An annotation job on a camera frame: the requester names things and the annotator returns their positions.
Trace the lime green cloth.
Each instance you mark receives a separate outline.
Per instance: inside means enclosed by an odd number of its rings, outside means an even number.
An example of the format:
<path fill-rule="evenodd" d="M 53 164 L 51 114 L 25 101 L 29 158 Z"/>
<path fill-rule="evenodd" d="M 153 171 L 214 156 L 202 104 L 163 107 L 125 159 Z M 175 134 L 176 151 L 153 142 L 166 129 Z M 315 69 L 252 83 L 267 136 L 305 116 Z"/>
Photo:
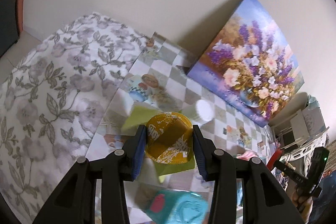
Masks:
<path fill-rule="evenodd" d="M 157 176 L 195 168 L 193 125 L 189 118 L 179 112 L 160 113 L 137 104 L 122 125 L 121 133 L 131 135 L 140 125 L 147 128 L 145 153 L 153 161 Z"/>

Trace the pink white fluffy cloth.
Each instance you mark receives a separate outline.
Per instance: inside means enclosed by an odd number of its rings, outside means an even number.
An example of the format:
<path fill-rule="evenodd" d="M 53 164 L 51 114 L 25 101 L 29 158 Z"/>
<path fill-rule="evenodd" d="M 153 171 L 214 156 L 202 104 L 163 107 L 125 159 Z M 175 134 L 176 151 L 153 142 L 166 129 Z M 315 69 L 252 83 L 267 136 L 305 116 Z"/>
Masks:
<path fill-rule="evenodd" d="M 253 157 L 257 157 L 257 158 L 261 159 L 261 161 L 266 161 L 265 157 L 258 156 L 256 153 L 254 153 L 254 151 L 251 151 L 251 150 L 248 150 L 248 149 L 245 150 L 245 152 L 243 152 L 242 154 L 239 154 L 239 155 L 236 156 L 237 159 L 245 160 L 245 161 L 249 161 Z"/>

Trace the white shelf unit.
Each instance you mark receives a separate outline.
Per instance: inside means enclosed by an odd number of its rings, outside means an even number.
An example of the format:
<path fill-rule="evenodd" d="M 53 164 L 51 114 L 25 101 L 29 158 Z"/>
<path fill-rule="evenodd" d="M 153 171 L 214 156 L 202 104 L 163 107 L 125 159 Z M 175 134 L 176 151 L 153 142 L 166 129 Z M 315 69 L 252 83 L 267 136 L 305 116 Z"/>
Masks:
<path fill-rule="evenodd" d="M 308 96 L 305 107 L 270 127 L 282 152 L 281 161 L 295 161 L 327 145 L 325 125 L 317 99 Z"/>

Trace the teal plastic container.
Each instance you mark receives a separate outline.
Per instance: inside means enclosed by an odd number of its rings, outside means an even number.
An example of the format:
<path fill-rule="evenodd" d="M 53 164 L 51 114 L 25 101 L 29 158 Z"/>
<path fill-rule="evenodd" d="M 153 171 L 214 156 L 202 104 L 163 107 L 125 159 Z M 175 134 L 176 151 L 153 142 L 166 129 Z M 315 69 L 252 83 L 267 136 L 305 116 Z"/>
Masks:
<path fill-rule="evenodd" d="M 145 209 L 155 223 L 202 223 L 208 203 L 199 194 L 186 191 L 160 190 Z"/>

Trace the grey floral cloth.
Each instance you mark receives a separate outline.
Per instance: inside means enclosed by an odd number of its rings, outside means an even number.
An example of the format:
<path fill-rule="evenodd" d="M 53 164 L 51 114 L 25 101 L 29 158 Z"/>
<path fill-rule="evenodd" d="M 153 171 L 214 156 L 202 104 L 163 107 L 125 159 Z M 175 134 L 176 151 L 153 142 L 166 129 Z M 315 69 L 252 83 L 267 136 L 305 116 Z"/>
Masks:
<path fill-rule="evenodd" d="M 1 194 L 31 223 L 84 156 L 147 37 L 92 13 L 46 38 L 1 85 Z"/>

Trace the white green pill bottle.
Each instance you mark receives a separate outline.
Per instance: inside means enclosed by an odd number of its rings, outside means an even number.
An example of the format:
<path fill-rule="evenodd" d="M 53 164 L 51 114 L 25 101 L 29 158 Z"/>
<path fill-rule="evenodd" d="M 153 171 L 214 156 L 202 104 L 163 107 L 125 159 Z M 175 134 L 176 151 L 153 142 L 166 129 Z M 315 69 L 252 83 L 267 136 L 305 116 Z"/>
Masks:
<path fill-rule="evenodd" d="M 199 126 L 213 120 L 214 111 L 212 106 L 206 100 L 198 100 L 190 106 L 186 106 L 181 110 L 181 114 L 189 118 L 193 124 Z"/>

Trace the floral canvas painting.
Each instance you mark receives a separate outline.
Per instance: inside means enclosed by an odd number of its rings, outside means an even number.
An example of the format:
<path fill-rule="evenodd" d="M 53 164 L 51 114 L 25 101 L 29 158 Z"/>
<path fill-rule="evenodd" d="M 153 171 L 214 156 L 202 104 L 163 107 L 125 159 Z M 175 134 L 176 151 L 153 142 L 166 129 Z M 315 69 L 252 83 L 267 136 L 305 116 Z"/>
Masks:
<path fill-rule="evenodd" d="M 258 0 L 240 2 L 187 75 L 260 127 L 304 83 L 284 34 Z"/>

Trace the checkered patterned tablecloth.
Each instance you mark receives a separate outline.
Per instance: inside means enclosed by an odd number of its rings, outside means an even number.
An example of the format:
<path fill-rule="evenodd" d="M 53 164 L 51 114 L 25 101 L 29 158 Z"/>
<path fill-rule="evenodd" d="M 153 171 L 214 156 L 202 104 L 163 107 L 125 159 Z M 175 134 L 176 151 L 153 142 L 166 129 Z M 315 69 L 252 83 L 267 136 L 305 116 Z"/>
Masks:
<path fill-rule="evenodd" d="M 161 112 L 178 112 L 200 127 L 205 138 L 233 156 L 251 151 L 270 157 L 268 127 L 260 127 L 187 76 L 193 54 L 153 34 L 143 53 L 116 91 L 88 148 L 87 158 L 97 160 L 120 149 L 140 124 Z M 212 199 L 213 184 L 199 174 L 194 161 L 162 165 L 146 157 L 134 182 L 125 184 L 131 223 L 150 223 L 145 208 L 161 189 L 186 190 Z"/>

